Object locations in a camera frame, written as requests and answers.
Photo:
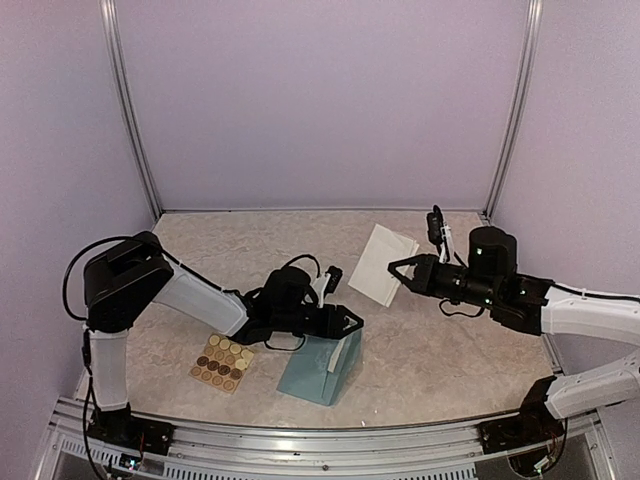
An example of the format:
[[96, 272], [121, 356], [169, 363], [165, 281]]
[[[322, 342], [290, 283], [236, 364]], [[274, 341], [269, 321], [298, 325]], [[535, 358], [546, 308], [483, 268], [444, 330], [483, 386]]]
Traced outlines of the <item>beige lined letter paper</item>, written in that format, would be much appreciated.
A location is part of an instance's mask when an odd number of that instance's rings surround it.
[[327, 371], [329, 373], [338, 373], [343, 369], [346, 354], [350, 345], [351, 339], [349, 337], [345, 337], [338, 341], [329, 358], [329, 363], [327, 365]]

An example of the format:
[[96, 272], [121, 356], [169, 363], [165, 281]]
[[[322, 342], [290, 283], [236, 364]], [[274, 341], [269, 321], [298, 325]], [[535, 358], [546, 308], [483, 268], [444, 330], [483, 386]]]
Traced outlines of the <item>teal blue envelope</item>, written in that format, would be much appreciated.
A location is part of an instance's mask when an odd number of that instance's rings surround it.
[[329, 358], [339, 340], [308, 336], [302, 347], [290, 356], [277, 391], [318, 405], [334, 405], [361, 357], [362, 331], [347, 337], [351, 339], [351, 345], [343, 369], [329, 373]]

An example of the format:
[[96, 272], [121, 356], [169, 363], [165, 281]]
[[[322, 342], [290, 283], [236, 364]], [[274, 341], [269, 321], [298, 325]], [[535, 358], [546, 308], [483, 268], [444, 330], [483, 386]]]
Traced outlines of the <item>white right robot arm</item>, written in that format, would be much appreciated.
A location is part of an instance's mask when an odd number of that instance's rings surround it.
[[[517, 240], [483, 226], [469, 235], [468, 263], [442, 263], [419, 254], [388, 265], [411, 292], [485, 309], [505, 328], [540, 336], [570, 334], [639, 344], [639, 299], [592, 292], [517, 271]], [[513, 419], [511, 433], [523, 444], [546, 432], [551, 418], [563, 419], [639, 395], [639, 354], [591, 370], [538, 380]]]

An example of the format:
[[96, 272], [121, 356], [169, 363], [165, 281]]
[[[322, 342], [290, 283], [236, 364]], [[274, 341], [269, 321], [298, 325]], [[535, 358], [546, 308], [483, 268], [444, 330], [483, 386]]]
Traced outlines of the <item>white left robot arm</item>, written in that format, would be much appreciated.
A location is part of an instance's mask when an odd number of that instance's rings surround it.
[[121, 445], [140, 434], [127, 389], [127, 337], [152, 304], [197, 320], [240, 345], [267, 345], [275, 333], [343, 340], [364, 327], [363, 319], [347, 307], [326, 300], [342, 277], [335, 266], [310, 275], [291, 259], [262, 286], [242, 293], [179, 261], [150, 231], [98, 240], [78, 252], [67, 268], [74, 269], [93, 250], [99, 253], [82, 273], [85, 311], [70, 316], [84, 325], [88, 398], [102, 430]]

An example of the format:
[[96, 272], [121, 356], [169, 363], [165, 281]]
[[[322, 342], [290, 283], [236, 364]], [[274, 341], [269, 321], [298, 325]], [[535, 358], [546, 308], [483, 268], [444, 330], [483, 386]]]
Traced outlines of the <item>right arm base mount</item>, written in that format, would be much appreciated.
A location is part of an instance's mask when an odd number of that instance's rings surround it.
[[561, 437], [567, 427], [545, 406], [547, 393], [556, 376], [537, 380], [525, 395], [516, 415], [481, 422], [477, 429], [484, 454], [493, 454], [534, 445]]

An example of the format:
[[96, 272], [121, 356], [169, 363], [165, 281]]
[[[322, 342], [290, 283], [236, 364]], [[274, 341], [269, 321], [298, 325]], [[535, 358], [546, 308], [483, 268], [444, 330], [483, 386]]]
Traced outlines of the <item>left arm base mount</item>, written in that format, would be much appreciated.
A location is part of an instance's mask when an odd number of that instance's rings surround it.
[[113, 411], [97, 409], [92, 414], [87, 434], [92, 439], [141, 454], [166, 456], [174, 431], [175, 426], [171, 423], [133, 415], [130, 405], [127, 405]]

